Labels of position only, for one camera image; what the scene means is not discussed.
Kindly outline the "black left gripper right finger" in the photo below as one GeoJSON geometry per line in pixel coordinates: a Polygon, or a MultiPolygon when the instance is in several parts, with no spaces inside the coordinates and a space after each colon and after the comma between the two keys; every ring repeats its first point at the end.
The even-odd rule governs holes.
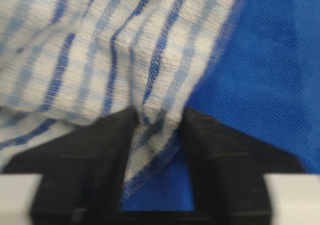
{"type": "Polygon", "coordinates": [[[265,174],[302,174],[291,153],[185,108],[179,125],[193,191],[192,225],[269,225],[265,174]]]}

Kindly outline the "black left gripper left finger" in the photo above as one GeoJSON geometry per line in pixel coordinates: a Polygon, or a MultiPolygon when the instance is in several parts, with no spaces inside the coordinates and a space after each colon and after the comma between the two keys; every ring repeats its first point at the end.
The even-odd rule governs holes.
{"type": "Polygon", "coordinates": [[[1,173],[3,225],[82,225],[120,209],[136,110],[14,155],[1,173]]]}

